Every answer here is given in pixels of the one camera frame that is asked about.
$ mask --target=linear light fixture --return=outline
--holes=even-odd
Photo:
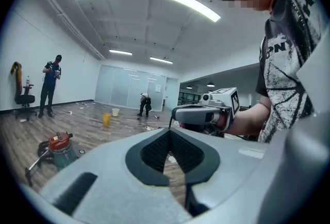
[[[221,17],[213,12],[210,8],[206,7],[204,4],[201,4],[200,2],[196,0],[174,0],[178,3],[181,3],[183,5],[186,5],[192,9],[194,9],[197,12],[200,12],[201,14],[205,15],[212,21],[216,22],[219,20]]]
[[[167,63],[167,64],[173,64],[173,62],[171,62],[171,61],[167,61],[167,60],[163,60],[163,59],[159,59],[159,58],[155,58],[155,57],[150,57],[150,59],[156,60],[159,62],[163,62],[163,63]]]
[[[132,53],[131,53],[131,52],[124,52],[124,51],[119,51],[119,50],[111,50],[111,49],[109,49],[109,51],[110,51],[111,53],[116,53],[116,54],[123,54],[123,55],[129,55],[129,56],[131,56],[131,55],[132,55]]]

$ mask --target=black and white t-shirt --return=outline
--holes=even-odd
[[[304,12],[312,47],[315,48],[329,23],[329,17],[320,0],[296,1]],[[309,55],[298,27],[298,14],[290,0],[274,0],[260,45],[256,92],[269,97],[272,102],[270,117],[259,135],[260,142],[270,142],[275,132],[290,128],[313,111],[307,93],[296,76]]]

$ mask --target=chair seat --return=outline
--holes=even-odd
[[[33,95],[20,95],[15,99],[17,104],[30,104],[35,102],[35,97]]]

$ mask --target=wooden floor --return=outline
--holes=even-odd
[[[0,133],[4,148],[7,150],[9,163],[17,180],[27,181],[24,176],[25,167],[29,167],[37,158],[37,148],[40,142],[47,141],[48,137],[56,132],[72,133],[72,141],[79,149],[88,152],[92,148],[107,142],[116,141],[125,137],[152,129],[167,127],[170,115],[151,112],[149,118],[143,116],[137,119],[137,110],[120,109],[118,117],[111,117],[109,127],[103,126],[103,113],[111,113],[111,106],[85,102],[88,106],[69,104],[53,107],[53,118],[44,115],[42,118],[31,117],[29,122],[20,122],[24,116],[15,119],[14,114],[0,115]],[[57,173],[54,165],[43,163],[32,174],[33,189],[40,188]],[[181,203],[185,198],[185,179],[179,165],[167,159],[164,174],[171,178],[171,192]]]

